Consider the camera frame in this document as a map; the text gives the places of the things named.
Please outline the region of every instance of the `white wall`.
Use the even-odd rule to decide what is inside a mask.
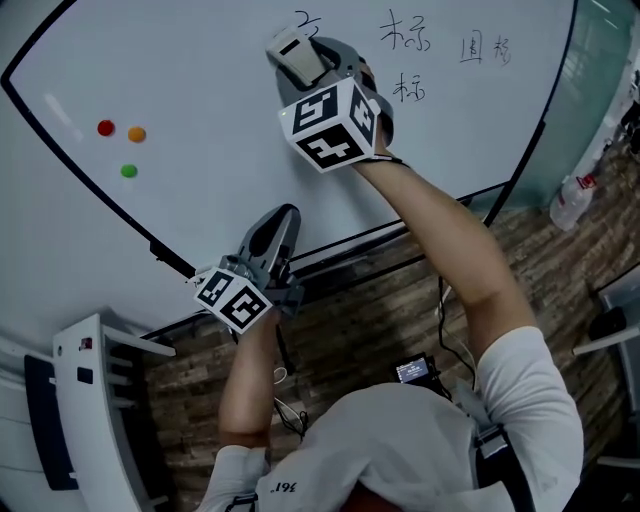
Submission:
[[[631,46],[629,47],[627,63],[620,77],[620,84],[596,134],[573,170],[573,176],[584,176],[593,170],[594,165],[602,156],[602,149],[607,139],[613,137],[620,119],[633,103],[631,97],[631,75],[635,69],[640,69],[640,13],[638,11],[636,11],[631,29]]]
[[[0,70],[59,1],[0,3]],[[197,309],[193,289],[148,248],[0,90],[0,336],[49,351],[54,333],[105,306],[143,329]]]
[[[12,512],[87,512],[79,491],[52,491],[38,458],[24,391],[0,382],[0,499]]]

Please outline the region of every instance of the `chinese character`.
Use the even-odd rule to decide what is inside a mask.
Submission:
[[[302,17],[304,17],[304,21],[302,23],[300,23],[300,25],[298,25],[298,28],[302,28],[305,27],[307,25],[311,25],[312,23],[315,23],[316,21],[320,21],[322,20],[322,18],[314,18],[314,19],[309,19],[309,13],[307,13],[307,11],[296,11],[296,14],[300,14],[302,15]],[[313,36],[315,36],[320,29],[318,28],[318,25],[313,25],[312,30],[313,33],[312,34],[308,34],[306,32],[307,29],[305,29],[304,35],[307,36],[309,39],[311,39]]]
[[[420,85],[420,75],[413,75],[413,82],[411,82],[411,85],[415,85],[415,90],[414,91],[410,91],[407,92],[407,96],[415,96],[416,100],[415,101],[420,101],[421,99],[424,98],[425,96],[425,92],[424,89],[422,87],[418,87],[418,85]]]
[[[402,23],[402,20],[400,21],[396,21],[396,19],[393,16],[393,11],[391,9],[389,9],[389,13],[391,14],[391,23],[389,23],[388,25],[382,25],[380,28],[389,28],[391,27],[391,31],[385,35],[382,39],[380,39],[380,41],[384,41],[387,37],[393,37],[393,50],[396,49],[396,41],[398,39],[398,37],[400,37],[403,41],[404,41],[404,36],[400,33],[400,32],[396,32],[396,26],[400,25],[400,23]]]
[[[482,62],[482,32],[479,30],[472,30],[471,37],[462,40],[462,56],[460,62],[469,62],[477,60],[480,64]]]
[[[418,21],[418,23],[416,23],[413,27],[409,29],[410,32],[418,33],[416,36],[417,42],[415,38],[410,37],[404,42],[404,46],[405,48],[409,48],[409,43],[413,43],[416,50],[418,50],[419,52],[421,51],[426,52],[429,48],[431,48],[431,43],[426,39],[422,39],[422,31],[424,30],[424,26],[422,24],[424,23],[424,16],[414,16],[413,19],[420,20]]]
[[[400,73],[400,81],[396,84],[397,88],[393,91],[393,95],[400,93],[400,103],[404,103],[404,95],[407,94],[409,89],[404,85],[404,73]]]
[[[509,61],[511,60],[511,52],[509,51],[509,47],[507,46],[508,43],[509,40],[506,37],[502,39],[502,36],[498,36],[496,45],[493,47],[493,49],[496,51],[495,58],[497,59],[498,57],[500,57],[502,59],[503,66],[509,64]]]

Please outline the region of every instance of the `red magnet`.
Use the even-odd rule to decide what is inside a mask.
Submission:
[[[98,133],[103,137],[108,137],[114,132],[115,129],[116,125],[108,119],[105,119],[104,121],[100,121],[98,123]]]

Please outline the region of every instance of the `small screen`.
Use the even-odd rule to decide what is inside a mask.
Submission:
[[[429,374],[427,362],[424,360],[424,357],[401,366],[396,366],[396,371],[398,372],[400,382],[409,382]]]

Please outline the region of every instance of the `black whiteboard frame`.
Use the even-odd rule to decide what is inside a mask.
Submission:
[[[189,279],[195,275],[195,267],[193,267],[190,263],[180,257],[177,253],[171,250],[168,246],[166,246],[163,242],[161,242],[158,238],[156,238],[152,233],[150,233],[146,228],[144,228],[138,221],[136,221],[133,217],[131,217],[122,207],[120,207],[113,199],[111,199],[98,185],[96,185],[91,178],[89,178],[80,167],[71,159],[69,155],[67,155],[64,150],[55,142],[53,137],[47,132],[47,130],[40,124],[40,122],[33,115],[31,110],[27,107],[24,100],[20,97],[15,87],[11,83],[11,75],[16,70],[16,68],[20,65],[24,57],[27,55],[29,50],[38,42],[38,40],[42,37],[42,35],[53,25],[64,12],[71,7],[76,0],[63,0],[45,19],[44,21],[36,28],[36,30],[29,36],[27,41],[22,45],[22,47],[18,50],[16,55],[13,57],[7,68],[0,76],[0,86],[5,90],[11,102],[18,109],[18,112],[22,115],[22,117],[27,121],[29,126],[34,130],[34,132],[40,137],[42,142],[53,152],[58,159],[65,164],[65,166],[78,178],[91,192],[93,192],[98,199],[100,199],[106,206],[108,206],[114,213],[116,213],[122,220],[124,220],[127,224],[129,224],[133,229],[135,229],[140,235],[146,238],[149,241],[149,250],[151,253],[159,260],[171,268],[173,268],[178,273],[182,274],[185,278]],[[491,223],[495,220],[498,213],[506,203],[507,199],[511,195],[513,188],[515,187],[518,179],[522,175],[524,168],[526,167],[533,150],[535,149],[538,141],[540,140],[540,136],[544,131],[545,122],[544,118],[549,110],[549,104],[551,103],[551,99],[555,93],[556,87],[558,85],[558,81],[560,79],[560,75],[562,73],[562,68],[564,66],[564,62],[567,56],[567,51],[569,49],[569,45],[571,43],[571,37],[573,35],[573,27],[576,17],[576,9],[577,9],[578,0],[574,0],[573,9],[571,13],[571,22],[569,25],[569,31],[567,33],[567,40],[565,43],[564,51],[562,54],[562,59],[560,61],[560,65],[558,66],[558,72],[556,74],[555,81],[551,88],[551,92],[549,93],[549,97],[547,99],[547,103],[542,111],[542,115],[540,116],[540,120],[538,121],[538,125],[536,130],[534,131],[527,148],[520,159],[520,163],[516,167],[514,173],[512,174],[509,181],[504,183],[499,183],[490,188],[480,190],[478,192],[474,192],[473,194],[458,198],[459,201],[464,202],[465,200],[472,199],[478,195],[484,194],[491,190],[495,190],[498,188],[502,188],[498,199],[492,206],[489,214],[485,219],[485,224],[487,226],[491,225]],[[369,235],[371,233],[375,233],[376,231],[380,231],[382,229],[388,228],[393,225],[398,225],[398,229],[394,230],[391,233],[387,233],[385,235],[381,235],[379,238],[364,242],[356,247],[343,251],[334,256],[330,256],[325,258],[317,263],[313,263],[303,267],[295,272],[297,276],[300,278],[304,278],[305,276],[310,276],[311,274],[317,274],[324,270],[328,270],[331,267],[339,264],[341,262],[345,262],[350,258],[353,258],[359,254],[363,254],[366,251],[378,247],[394,238],[397,238],[408,232],[407,228],[402,225],[402,221],[400,219],[389,222],[382,226],[378,226],[376,228],[363,231],[357,235],[353,235],[351,237],[339,240],[337,242],[327,244],[318,249],[314,249],[312,251],[308,251],[304,254],[298,255],[292,259],[293,261],[301,260],[307,256],[311,256],[312,254],[317,254],[319,252],[325,251],[329,248],[336,247],[338,245],[344,244],[346,242],[356,240],[361,238],[362,236]],[[380,275],[384,275],[389,272],[393,272],[398,268],[405,267],[416,261],[420,261],[424,257],[416,257],[402,264],[395,265],[393,267],[389,267],[384,271],[377,272],[372,274],[371,276],[365,276],[365,278],[360,278],[357,282],[349,283],[348,287],[355,286],[356,284],[361,284],[361,282],[369,281]]]

